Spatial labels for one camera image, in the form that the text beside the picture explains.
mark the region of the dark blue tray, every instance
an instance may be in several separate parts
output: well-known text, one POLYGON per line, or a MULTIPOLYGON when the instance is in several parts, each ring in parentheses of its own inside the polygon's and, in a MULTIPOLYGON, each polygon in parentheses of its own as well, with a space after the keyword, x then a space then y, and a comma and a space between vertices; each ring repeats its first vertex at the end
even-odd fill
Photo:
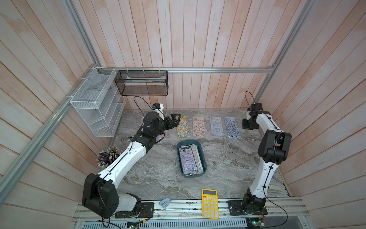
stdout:
POLYGON ((205 172, 207 170, 206 160, 205 160, 205 156, 204 156, 203 151, 202 151, 201 144, 198 141, 196 141, 196 140, 185 140, 185 141, 181 141, 177 145, 177 153, 178 153, 178 160, 179 160, 180 172, 182 173, 182 175, 184 177, 186 177, 186 178, 193 178, 193 177, 199 177, 199 176, 202 176, 203 174, 205 174, 205 172), (183 173, 182 161, 181 161, 180 155, 179 155, 179 148, 181 148, 182 146, 187 146, 187 145, 192 145, 192 144, 195 144, 197 146, 198 154, 199 154, 199 157, 201 159, 201 163, 202 163, 202 167, 203 167, 203 173, 196 174, 196 175, 191 175, 190 176, 190 175, 186 175, 186 174, 183 173))

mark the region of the calculator display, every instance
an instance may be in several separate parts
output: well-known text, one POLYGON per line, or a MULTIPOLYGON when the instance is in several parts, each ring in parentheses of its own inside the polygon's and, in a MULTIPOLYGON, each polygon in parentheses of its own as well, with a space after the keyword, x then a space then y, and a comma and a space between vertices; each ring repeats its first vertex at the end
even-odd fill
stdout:
POLYGON ((213 196, 216 195, 216 191, 210 191, 210 190, 203 190, 203 193, 206 195, 213 195, 213 196))

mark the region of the wooden wall panel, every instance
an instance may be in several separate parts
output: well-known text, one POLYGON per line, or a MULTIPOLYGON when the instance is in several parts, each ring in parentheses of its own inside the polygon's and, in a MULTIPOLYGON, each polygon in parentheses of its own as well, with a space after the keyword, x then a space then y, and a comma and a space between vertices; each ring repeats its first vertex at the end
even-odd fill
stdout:
POLYGON ((320 1, 260 99, 292 135, 280 169, 317 228, 366 224, 365 13, 365 0, 320 1))
MULTIPOLYGON (((98 58, 108 67, 270 66, 305 3, 119 0, 118 5, 117 0, 73 1, 98 58)), ((324 3, 330 4, 324 23, 339 1, 324 3)), ((255 94, 264 77, 169 74, 168 96, 144 98, 176 109, 247 107, 245 91, 255 94)), ((130 108, 137 109, 132 98, 127 98, 130 108)), ((138 104, 148 108, 141 101, 138 104)))
MULTIPOLYGON (((62 1, 1 1, 0 29, 2 177, 93 61, 62 1)), ((0 207, 2 228, 69 227, 105 145, 72 109, 0 207)))

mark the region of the marble table surface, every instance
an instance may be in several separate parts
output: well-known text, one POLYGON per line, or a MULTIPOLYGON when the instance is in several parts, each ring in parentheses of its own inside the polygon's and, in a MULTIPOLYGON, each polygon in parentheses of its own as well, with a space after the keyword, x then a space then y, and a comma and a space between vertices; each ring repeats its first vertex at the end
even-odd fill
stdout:
MULTIPOLYGON (((163 139, 131 168, 120 183, 118 193, 130 192, 143 200, 200 199, 202 188, 216 189, 219 198, 242 198, 252 184, 257 169, 251 166, 250 157, 258 153, 262 140, 258 130, 241 128, 243 110, 170 110, 186 115, 191 137, 178 138, 176 128, 170 130, 170 138, 163 139), (193 116, 205 118, 205 137, 192 136, 193 116), (221 117, 224 137, 211 135, 210 116, 221 117), (241 140, 228 138, 225 117, 235 117, 241 140), (177 143, 186 139, 196 139, 201 143, 207 171, 196 178, 185 178, 179 167, 177 143)), ((141 121, 142 114, 137 111, 124 111, 113 146, 124 151, 129 144, 128 136, 133 136, 141 121)), ((269 197, 288 196, 283 182, 276 171, 271 184, 281 187, 281 192, 268 192, 269 197)))

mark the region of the black mesh basket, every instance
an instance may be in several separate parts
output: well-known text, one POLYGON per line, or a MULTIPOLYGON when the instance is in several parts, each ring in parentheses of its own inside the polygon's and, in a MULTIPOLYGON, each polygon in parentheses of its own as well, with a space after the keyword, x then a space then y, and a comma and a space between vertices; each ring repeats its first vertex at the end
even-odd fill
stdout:
POLYGON ((115 82, 121 95, 168 95, 167 71, 119 70, 115 82))

